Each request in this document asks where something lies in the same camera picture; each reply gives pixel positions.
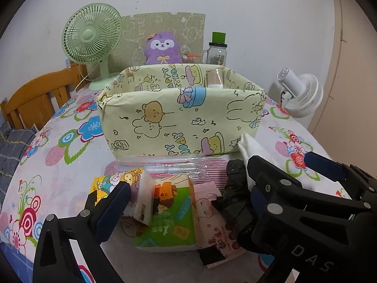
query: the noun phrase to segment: purple plush toy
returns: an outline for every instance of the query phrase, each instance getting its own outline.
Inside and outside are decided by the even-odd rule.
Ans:
[[[150,35],[144,52],[147,65],[182,63],[180,45],[174,34],[170,32]]]

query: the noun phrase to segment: wooden chair back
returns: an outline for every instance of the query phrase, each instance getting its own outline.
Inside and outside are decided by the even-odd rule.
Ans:
[[[27,82],[8,102],[0,104],[5,120],[12,127],[23,129],[21,116],[26,128],[35,124],[39,130],[42,129],[55,113],[49,92],[52,92],[61,108],[70,99],[68,85],[73,84],[76,87],[82,80],[82,75],[86,74],[85,65],[71,62],[71,68],[44,74]],[[87,81],[83,81],[77,90],[86,83]]]

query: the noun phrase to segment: green lid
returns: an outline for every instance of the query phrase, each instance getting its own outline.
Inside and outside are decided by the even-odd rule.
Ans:
[[[212,42],[216,44],[225,44],[225,33],[212,32]]]

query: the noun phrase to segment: white circulator fan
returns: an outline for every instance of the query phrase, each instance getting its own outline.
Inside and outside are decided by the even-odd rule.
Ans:
[[[322,102],[324,90],[313,74],[305,73],[297,77],[291,69],[284,68],[278,74],[278,81],[291,95],[284,108],[292,117],[308,116]]]
[[[104,3],[88,4],[67,21],[61,36],[64,53],[78,64],[99,63],[100,77],[91,81],[90,90],[102,90],[119,73],[109,73],[107,58],[122,36],[122,18]]]

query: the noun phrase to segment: glass mug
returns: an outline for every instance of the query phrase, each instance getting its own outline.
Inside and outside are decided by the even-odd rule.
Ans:
[[[210,47],[208,50],[203,50],[202,63],[225,66],[225,59],[227,57],[227,45],[210,42],[209,46]],[[205,53],[207,53],[207,58],[205,61],[203,61]]]

